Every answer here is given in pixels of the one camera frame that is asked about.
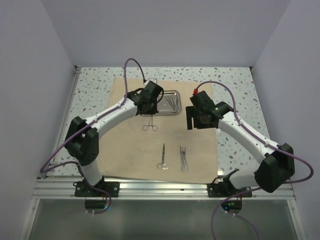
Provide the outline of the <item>steel hemostat clamp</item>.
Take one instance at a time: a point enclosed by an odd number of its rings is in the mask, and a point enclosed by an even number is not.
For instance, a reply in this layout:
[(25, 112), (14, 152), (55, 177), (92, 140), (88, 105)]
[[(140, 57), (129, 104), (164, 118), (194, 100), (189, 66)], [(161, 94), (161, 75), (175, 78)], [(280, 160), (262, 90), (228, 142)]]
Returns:
[(148, 123), (142, 127), (143, 131), (147, 131), (150, 129), (156, 132), (158, 130), (158, 126), (154, 124), (153, 116), (154, 116), (153, 114), (150, 115)]

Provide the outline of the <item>steel scalpel handle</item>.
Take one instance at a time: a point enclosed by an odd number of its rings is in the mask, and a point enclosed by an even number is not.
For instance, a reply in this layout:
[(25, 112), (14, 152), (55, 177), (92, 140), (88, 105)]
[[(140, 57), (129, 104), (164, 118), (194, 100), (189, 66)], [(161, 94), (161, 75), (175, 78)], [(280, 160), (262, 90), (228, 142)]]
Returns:
[(183, 150), (182, 150), (181, 146), (179, 146), (179, 151), (180, 151), (181, 171), (184, 173), (185, 172), (185, 165), (184, 165), (184, 160), (183, 160)]
[(181, 146), (182, 152), (183, 152), (183, 161), (184, 161), (184, 169), (186, 172), (186, 164), (185, 164), (185, 153), (184, 153), (184, 148)]

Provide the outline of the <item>beige cloth wrap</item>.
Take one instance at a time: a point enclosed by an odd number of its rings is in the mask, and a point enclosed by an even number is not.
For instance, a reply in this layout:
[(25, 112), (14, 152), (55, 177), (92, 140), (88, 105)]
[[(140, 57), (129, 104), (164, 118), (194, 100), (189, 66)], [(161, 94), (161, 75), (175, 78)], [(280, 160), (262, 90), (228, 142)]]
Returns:
[[(99, 140), (98, 169), (105, 177), (207, 184), (218, 175), (216, 132), (213, 128), (187, 129), (186, 111), (154, 116), (157, 131), (143, 131), (149, 117), (123, 121)], [(167, 170), (157, 169), (162, 159)], [(186, 172), (181, 171), (180, 146)]]

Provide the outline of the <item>steel scissors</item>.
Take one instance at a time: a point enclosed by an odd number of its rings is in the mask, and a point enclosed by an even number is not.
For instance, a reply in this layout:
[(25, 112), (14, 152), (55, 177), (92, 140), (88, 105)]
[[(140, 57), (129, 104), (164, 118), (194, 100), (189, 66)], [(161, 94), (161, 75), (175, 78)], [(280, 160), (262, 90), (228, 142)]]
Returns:
[(165, 144), (162, 147), (161, 162), (157, 164), (157, 169), (167, 170), (169, 166), (165, 163)]

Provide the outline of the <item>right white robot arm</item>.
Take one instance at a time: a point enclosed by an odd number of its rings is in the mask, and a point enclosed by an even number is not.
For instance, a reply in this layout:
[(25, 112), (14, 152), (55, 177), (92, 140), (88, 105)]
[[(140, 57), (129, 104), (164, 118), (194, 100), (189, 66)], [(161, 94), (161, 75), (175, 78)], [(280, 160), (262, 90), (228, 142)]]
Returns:
[(227, 196), (235, 196), (241, 189), (259, 186), (273, 193), (295, 173), (293, 148), (279, 145), (235, 116), (234, 109), (225, 102), (214, 103), (205, 91), (194, 94), (191, 106), (185, 108), (187, 129), (215, 128), (235, 139), (257, 161), (257, 169), (235, 169), (216, 183), (214, 188)]

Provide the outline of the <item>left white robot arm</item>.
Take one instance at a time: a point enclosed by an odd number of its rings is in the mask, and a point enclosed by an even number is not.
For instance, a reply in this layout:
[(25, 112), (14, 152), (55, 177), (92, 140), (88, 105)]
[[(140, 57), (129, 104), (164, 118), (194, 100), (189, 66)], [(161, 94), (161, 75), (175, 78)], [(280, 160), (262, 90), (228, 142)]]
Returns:
[(96, 158), (99, 155), (100, 138), (120, 123), (137, 115), (154, 115), (164, 89), (153, 81), (144, 87), (126, 92), (113, 106), (86, 119), (75, 117), (68, 128), (65, 149), (79, 163), (79, 171), (87, 181), (86, 190), (92, 196), (103, 193), (103, 176)]

